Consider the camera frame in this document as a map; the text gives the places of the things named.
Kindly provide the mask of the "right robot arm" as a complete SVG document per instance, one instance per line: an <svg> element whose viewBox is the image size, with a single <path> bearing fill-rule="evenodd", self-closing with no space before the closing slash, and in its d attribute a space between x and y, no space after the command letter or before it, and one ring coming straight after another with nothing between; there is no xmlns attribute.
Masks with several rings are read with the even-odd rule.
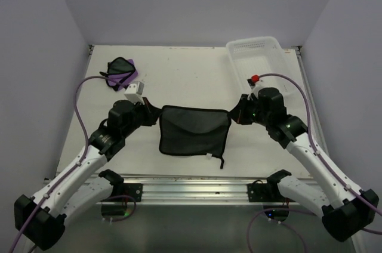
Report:
<svg viewBox="0 0 382 253"><path fill-rule="evenodd" d="M298 181L288 171L269 176L266 194L298 202L318 216L327 232L344 242L374 221L379 197L363 190L329 158L312 137L307 125L290 115L276 88L243 94L229 117L240 125L259 124L269 137L295 157L318 183L320 190Z"/></svg>

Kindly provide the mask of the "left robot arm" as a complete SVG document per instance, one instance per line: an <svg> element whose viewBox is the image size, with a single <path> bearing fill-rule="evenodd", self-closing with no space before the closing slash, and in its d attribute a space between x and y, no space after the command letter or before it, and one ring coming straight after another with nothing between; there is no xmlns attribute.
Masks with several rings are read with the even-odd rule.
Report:
<svg viewBox="0 0 382 253"><path fill-rule="evenodd" d="M21 195L15 201L18 235L25 235L43 250L51 248L64 232L64 217L59 210L65 202L125 146L126 138L137 128L154 125L160 112L147 98L137 103L115 102L108 117L86 139L84 148L69 166L32 197Z"/></svg>

